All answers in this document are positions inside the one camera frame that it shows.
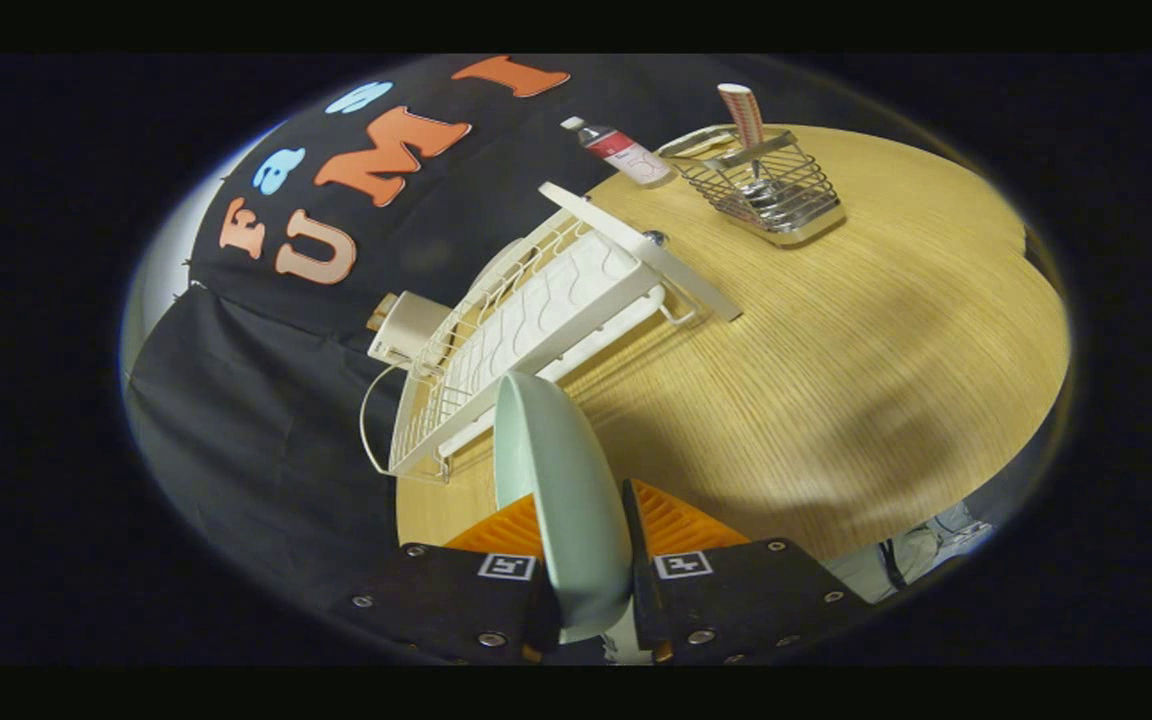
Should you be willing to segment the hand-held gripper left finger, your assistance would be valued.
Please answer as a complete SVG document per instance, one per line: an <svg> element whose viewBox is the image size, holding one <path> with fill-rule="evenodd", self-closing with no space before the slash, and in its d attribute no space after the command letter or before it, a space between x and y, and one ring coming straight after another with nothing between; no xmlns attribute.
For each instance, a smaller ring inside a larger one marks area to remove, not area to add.
<svg viewBox="0 0 1152 720"><path fill-rule="evenodd" d="M338 597L335 617L425 662L539 664L561 646L562 617L535 497L447 544L402 544Z"/></svg>

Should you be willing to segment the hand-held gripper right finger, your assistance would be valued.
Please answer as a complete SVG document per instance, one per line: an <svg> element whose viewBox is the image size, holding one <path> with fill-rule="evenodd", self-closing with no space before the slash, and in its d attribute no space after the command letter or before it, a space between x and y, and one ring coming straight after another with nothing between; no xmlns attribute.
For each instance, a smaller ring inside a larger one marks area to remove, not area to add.
<svg viewBox="0 0 1152 720"><path fill-rule="evenodd" d="M660 666L776 665L796 661L858 629L877 606L846 588L783 537L717 543L703 511L673 516L690 532L684 548L660 541L669 497L627 479L622 502L634 559L634 626Z"/></svg>

